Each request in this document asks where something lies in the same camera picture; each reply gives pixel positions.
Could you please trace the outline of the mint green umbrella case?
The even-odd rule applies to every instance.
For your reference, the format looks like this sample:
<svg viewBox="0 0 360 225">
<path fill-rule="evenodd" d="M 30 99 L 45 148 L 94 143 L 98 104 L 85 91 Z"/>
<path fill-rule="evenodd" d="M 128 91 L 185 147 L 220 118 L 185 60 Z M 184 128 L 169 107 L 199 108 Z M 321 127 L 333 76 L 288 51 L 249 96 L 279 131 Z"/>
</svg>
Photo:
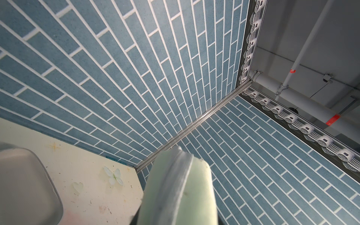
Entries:
<svg viewBox="0 0 360 225">
<path fill-rule="evenodd" d="M 158 155 L 133 225 L 220 225 L 209 164 L 174 146 Z"/>
</svg>

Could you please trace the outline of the blue umbrella case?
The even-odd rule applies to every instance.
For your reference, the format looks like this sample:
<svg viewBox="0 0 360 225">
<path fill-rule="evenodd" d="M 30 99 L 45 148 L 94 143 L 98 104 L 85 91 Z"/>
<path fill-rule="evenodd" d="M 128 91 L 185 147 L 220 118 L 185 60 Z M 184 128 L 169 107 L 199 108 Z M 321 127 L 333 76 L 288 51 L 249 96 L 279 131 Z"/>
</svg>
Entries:
<svg viewBox="0 0 360 225">
<path fill-rule="evenodd" d="M 1 224 L 57 225 L 63 204 L 46 168 L 25 148 L 1 143 Z"/>
</svg>

